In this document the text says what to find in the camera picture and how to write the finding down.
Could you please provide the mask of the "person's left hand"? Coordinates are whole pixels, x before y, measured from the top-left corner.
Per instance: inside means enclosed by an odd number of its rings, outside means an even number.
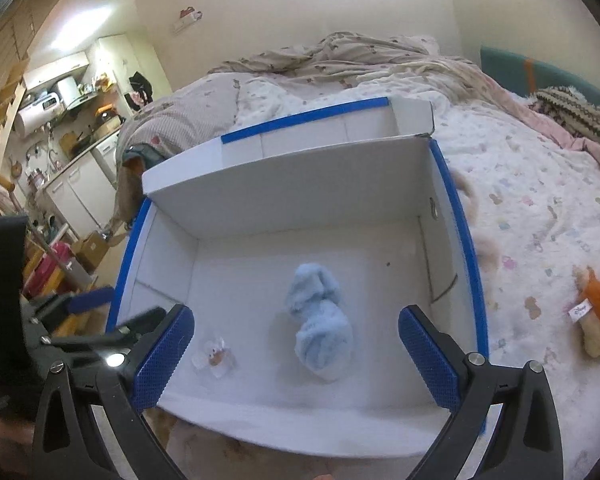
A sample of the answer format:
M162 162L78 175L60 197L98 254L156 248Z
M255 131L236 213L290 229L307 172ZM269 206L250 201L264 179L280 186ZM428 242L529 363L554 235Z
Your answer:
M0 418L0 479L30 479L34 428L30 422Z

